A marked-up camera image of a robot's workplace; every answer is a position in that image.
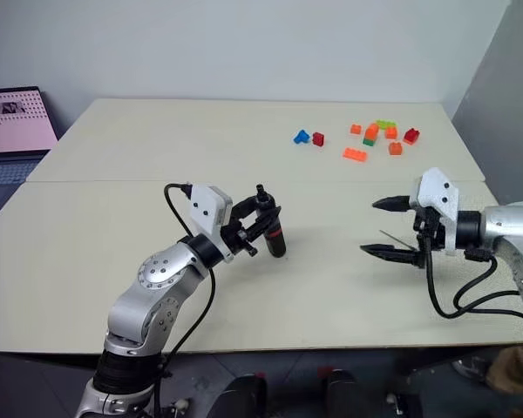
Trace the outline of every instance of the white wall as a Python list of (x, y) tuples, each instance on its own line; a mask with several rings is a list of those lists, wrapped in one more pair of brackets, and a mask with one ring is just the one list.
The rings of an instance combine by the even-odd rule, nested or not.
[(96, 97), (440, 101), (508, 0), (0, 0), (0, 87), (62, 125)]

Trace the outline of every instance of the white table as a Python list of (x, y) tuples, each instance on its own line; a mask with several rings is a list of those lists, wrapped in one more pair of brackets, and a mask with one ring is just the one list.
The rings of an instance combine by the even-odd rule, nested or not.
[[(378, 118), (396, 121), (400, 138), (415, 127), (420, 139), (392, 158), (389, 140), (369, 148), (349, 134)], [(325, 146), (295, 145), (300, 129), (325, 134)], [(368, 161), (342, 158), (346, 146)], [(439, 104), (101, 99), (28, 180), (374, 182), (413, 180), (432, 166), (454, 181), (484, 181)]]
[[(255, 189), (249, 179), (221, 176), (214, 183), (234, 201)], [(390, 242), (378, 229), (414, 242), (410, 213), (370, 207), (376, 199), (407, 193), (411, 182), (264, 183), (282, 205), (287, 255), (273, 259), (260, 241), (253, 259), (243, 253), (231, 265), (217, 266), (214, 305), (184, 351), (523, 341), (523, 320), (439, 318), (423, 271), (358, 249)], [(164, 184), (36, 182), (19, 189), (0, 212), (0, 351), (101, 351), (109, 307), (131, 284), (139, 263), (183, 236), (163, 198)], [(465, 208), (495, 204), (483, 183), (458, 185)], [(184, 200), (176, 199), (185, 208)], [(461, 255), (435, 260), (445, 309), (456, 289), (486, 268), (464, 264)], [(513, 287), (500, 264), (499, 273), (472, 296)], [(194, 321), (207, 295), (208, 280), (182, 308), (167, 347)], [(496, 306), (523, 310), (516, 297)]]

